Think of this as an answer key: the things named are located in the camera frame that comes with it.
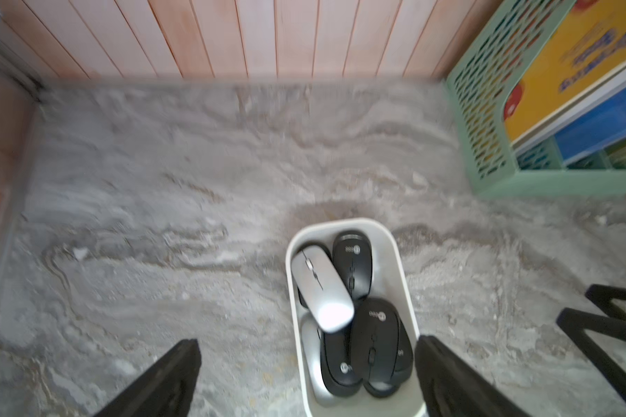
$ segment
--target white computer mouse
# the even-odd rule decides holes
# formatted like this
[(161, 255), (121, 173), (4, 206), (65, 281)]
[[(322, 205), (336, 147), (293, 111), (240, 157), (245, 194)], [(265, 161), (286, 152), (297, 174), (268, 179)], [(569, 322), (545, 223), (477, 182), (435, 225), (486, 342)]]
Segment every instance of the white computer mouse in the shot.
[(334, 333), (352, 321), (351, 296), (324, 249), (304, 247), (292, 258), (290, 267), (306, 307), (322, 331)]

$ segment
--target gray floor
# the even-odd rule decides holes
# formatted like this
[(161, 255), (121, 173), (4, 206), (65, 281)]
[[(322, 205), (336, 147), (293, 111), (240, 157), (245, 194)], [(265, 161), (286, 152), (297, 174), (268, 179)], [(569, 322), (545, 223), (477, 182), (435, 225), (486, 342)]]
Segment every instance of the gray floor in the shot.
[(181, 338), (203, 355), (191, 416), (303, 415), (285, 249), (356, 216), (398, 241), (421, 332), (527, 412), (626, 415), (555, 325), (626, 286), (624, 205), (473, 198), (441, 86), (59, 89), (43, 115), (0, 416), (92, 414)]

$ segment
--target silver computer mouse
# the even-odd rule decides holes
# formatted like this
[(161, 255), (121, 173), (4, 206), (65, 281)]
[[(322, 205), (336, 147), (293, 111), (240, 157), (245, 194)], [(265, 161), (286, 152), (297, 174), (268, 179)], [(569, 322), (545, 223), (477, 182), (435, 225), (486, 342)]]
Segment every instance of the silver computer mouse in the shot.
[(322, 379), (322, 369), (320, 367), (320, 345), (322, 330), (311, 316), (302, 319), (302, 347), (308, 367), (308, 375), (313, 388), (313, 394), (318, 403), (322, 406), (334, 404), (334, 397), (324, 386)]
[(292, 258), (290, 267), (292, 278), (322, 331), (334, 333), (352, 321), (351, 296), (324, 249), (306, 246)]

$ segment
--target computer mouse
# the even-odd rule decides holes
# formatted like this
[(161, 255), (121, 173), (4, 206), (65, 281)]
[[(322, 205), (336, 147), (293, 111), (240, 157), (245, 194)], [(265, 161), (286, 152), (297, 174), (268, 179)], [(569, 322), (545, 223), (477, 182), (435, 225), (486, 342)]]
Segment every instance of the computer mouse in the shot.
[(364, 382), (364, 388), (371, 396), (376, 398), (387, 398), (399, 390), (399, 385), (390, 385), (385, 382)]
[(292, 257), (292, 278), (309, 311), (325, 333), (347, 326), (354, 315), (354, 305), (325, 250), (306, 246)]
[(351, 327), (335, 333), (322, 335), (320, 366), (324, 386), (339, 397), (356, 394), (362, 386), (362, 379), (354, 373), (350, 359)]
[(378, 383), (398, 386), (410, 377), (412, 346), (389, 301), (368, 297), (357, 308), (351, 330), (351, 365), (365, 385), (377, 390), (381, 388)]
[(336, 237), (332, 263), (353, 300), (368, 296), (373, 279), (373, 259), (371, 243), (361, 231), (345, 231)]
[(313, 394), (320, 405), (328, 406), (334, 403), (334, 396), (324, 386), (322, 371), (320, 367), (320, 347), (322, 331), (318, 328), (312, 316), (305, 316), (302, 319), (302, 348), (308, 376), (310, 379)]
[[(322, 242), (309, 242), (308, 244), (304, 245), (304, 247), (311, 246), (311, 245), (318, 245), (318, 246), (320, 246), (322, 248), (322, 250), (324, 250), (324, 253), (327, 254), (327, 257), (332, 259), (332, 254), (329, 252), (327, 247)], [(308, 305), (306, 304), (306, 301), (304, 301), (304, 297), (302, 297), (302, 292), (299, 290), (299, 288), (297, 288), (297, 292), (299, 294), (299, 304), (301, 304), (303, 308), (308, 309)]]

